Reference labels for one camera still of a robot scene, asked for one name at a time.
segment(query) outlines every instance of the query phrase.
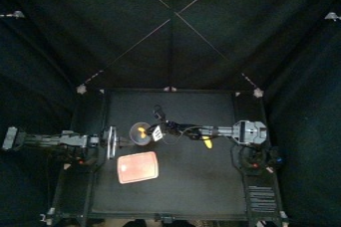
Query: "wire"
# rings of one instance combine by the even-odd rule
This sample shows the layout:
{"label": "wire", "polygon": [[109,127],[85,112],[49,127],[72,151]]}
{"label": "wire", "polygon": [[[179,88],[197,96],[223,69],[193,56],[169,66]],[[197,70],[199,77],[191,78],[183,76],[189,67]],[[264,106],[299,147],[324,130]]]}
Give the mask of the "wire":
{"label": "wire", "polygon": [[184,134],[188,130],[191,130],[191,129],[193,129],[193,128],[199,128],[199,127],[201,127],[201,126],[192,126],[192,127],[188,127],[188,128],[185,128],[183,131],[179,130],[180,135],[179,135],[179,137],[176,138],[176,141],[175,141],[173,143],[167,143],[165,140],[164,140],[164,138],[163,138],[164,143],[165,143],[165,144],[176,144],[177,141],[179,141],[179,139],[181,138],[183,134]]}
{"label": "wire", "polygon": [[45,177],[46,177],[46,183],[48,183],[48,209],[50,207],[50,187],[49,187],[49,169],[48,169],[48,165],[49,165],[49,156],[50,153],[46,156],[46,164],[45,164]]}

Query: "metal frame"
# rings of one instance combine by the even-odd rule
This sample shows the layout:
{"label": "metal frame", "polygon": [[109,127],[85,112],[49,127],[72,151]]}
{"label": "metal frame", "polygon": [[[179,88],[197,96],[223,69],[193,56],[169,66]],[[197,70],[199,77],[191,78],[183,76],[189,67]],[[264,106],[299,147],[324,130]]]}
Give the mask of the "metal frame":
{"label": "metal frame", "polygon": [[[232,97],[232,108],[234,108],[234,121],[239,119],[239,102],[238,98]],[[266,123],[266,118],[264,118],[264,110],[263,110],[263,103],[262,100],[258,99],[255,100],[256,104],[259,106],[260,110],[260,118],[262,121]],[[107,120],[107,103],[108,103],[108,95],[107,93],[104,94],[103,97],[103,107],[101,107],[101,126],[104,127],[105,125],[105,120]],[[252,179],[254,177],[248,177],[247,175],[242,174],[240,172],[240,177],[242,177],[242,183],[243,183],[243,192],[244,192],[244,205],[246,205],[246,211],[244,215],[177,215],[177,214],[140,214],[140,213],[101,213],[101,212],[93,212],[92,211],[92,201],[93,201],[93,185],[94,185],[94,180],[97,176],[97,170],[101,164],[104,163],[105,160],[105,149],[103,148],[99,150],[99,158],[103,159],[94,165],[89,171],[86,172],[88,174],[88,183],[86,183],[86,191],[84,193],[85,200],[84,200],[84,207],[82,210],[77,213],[69,213],[69,212],[62,212],[62,208],[60,208],[60,196],[62,193],[62,188],[64,188],[64,183],[65,183],[65,178],[66,178],[66,172],[65,170],[61,170],[60,172],[60,177],[58,177],[58,184],[56,188],[56,194],[54,194],[54,199],[53,199],[53,214],[48,214],[48,218],[53,218],[53,225],[62,219],[62,218],[74,218],[81,227],[86,226],[86,221],[88,219],[104,219],[104,218],[144,218],[144,219],[155,219],[155,220],[169,220],[169,219],[176,219],[176,220],[189,220],[189,219],[201,219],[201,220],[220,220],[220,221],[247,221],[248,222],[248,227],[252,227],[255,223],[259,220],[263,221],[270,221],[272,222],[276,226],[280,226],[282,224],[282,219],[280,219],[280,211],[282,211],[282,204],[280,204],[280,195],[279,195],[279,188],[278,188],[278,181],[276,181],[276,174],[275,172],[271,174],[271,186],[270,189],[272,190],[274,194],[274,200],[275,200],[275,210],[274,212],[268,212],[267,214],[264,213],[255,213],[251,211],[251,192],[254,190],[250,190],[250,187],[252,185]]]}

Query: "metal bracket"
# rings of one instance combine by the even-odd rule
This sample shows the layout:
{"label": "metal bracket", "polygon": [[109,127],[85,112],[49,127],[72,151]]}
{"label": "metal bracket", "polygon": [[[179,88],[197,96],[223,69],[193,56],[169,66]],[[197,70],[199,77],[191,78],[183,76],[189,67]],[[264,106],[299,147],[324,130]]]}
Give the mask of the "metal bracket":
{"label": "metal bracket", "polygon": [[173,217],[169,216],[169,215],[164,215],[161,216],[161,221],[165,223],[165,224],[171,224],[173,222]]}
{"label": "metal bracket", "polygon": [[173,217],[171,215],[167,215],[167,214],[156,214],[155,215],[155,220],[156,221],[163,221],[165,224],[172,224],[173,222]]}

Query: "cable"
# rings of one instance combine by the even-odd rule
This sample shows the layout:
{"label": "cable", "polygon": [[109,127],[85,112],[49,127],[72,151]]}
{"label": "cable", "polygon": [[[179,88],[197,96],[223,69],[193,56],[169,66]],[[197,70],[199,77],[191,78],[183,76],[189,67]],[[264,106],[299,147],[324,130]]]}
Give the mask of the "cable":
{"label": "cable", "polygon": [[234,164],[234,156],[232,156],[232,150],[234,150],[234,147],[236,146],[236,144],[234,143],[230,150],[228,150],[228,153],[230,153],[230,161],[231,161],[231,166],[236,169],[236,171],[239,172],[239,174],[242,175],[242,172],[239,170],[239,168],[236,167],[236,165]]}
{"label": "cable", "polygon": [[46,183],[48,183],[48,209],[50,208],[50,187],[49,187],[49,172],[48,172],[49,156],[50,156],[50,153],[46,156],[46,164],[45,164],[45,177],[46,177]]}
{"label": "cable", "polygon": [[183,134],[184,134],[188,130],[191,130],[191,129],[193,129],[193,128],[199,128],[199,127],[201,127],[201,126],[192,126],[192,127],[188,127],[188,128],[185,128],[183,131],[179,130],[180,135],[179,135],[179,137],[176,138],[176,141],[175,141],[173,143],[167,143],[165,140],[164,140],[164,138],[163,138],[164,143],[165,143],[165,144],[176,144],[177,141],[179,141],[179,139],[181,138]]}

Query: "black curtain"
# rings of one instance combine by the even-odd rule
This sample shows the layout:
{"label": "black curtain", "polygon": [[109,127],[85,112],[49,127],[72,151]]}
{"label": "black curtain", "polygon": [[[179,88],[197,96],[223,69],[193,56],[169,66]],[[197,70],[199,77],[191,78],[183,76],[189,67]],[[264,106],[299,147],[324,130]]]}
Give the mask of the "black curtain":
{"label": "black curtain", "polygon": [[[0,0],[0,13],[20,10]],[[0,139],[8,126],[29,133],[69,128],[74,89],[54,63],[57,58],[28,19],[0,18]],[[54,163],[36,151],[0,151],[0,225],[37,226],[56,183]]]}
{"label": "black curtain", "polygon": [[[337,4],[330,11],[339,13]],[[341,22],[314,27],[266,92],[272,140],[284,156],[283,205],[300,226],[339,226]]]}

